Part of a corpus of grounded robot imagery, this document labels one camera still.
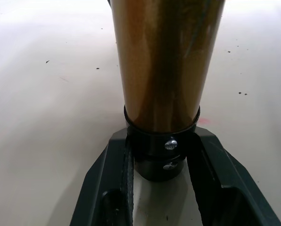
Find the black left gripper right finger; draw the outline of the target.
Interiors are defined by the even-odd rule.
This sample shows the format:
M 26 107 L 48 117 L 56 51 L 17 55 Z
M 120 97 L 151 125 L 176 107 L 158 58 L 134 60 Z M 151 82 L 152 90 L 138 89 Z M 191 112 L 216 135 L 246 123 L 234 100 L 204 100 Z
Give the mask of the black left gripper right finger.
M 195 130 L 187 163 L 204 226 L 281 225 L 247 169 L 207 129 Z

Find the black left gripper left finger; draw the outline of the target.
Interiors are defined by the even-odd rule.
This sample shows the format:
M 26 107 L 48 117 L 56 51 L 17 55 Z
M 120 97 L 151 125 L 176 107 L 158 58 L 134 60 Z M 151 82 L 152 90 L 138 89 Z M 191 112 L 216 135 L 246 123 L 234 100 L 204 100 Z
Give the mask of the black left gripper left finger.
M 112 135 L 88 170 L 71 219 L 72 226 L 133 225 L 133 156 L 127 132 Z

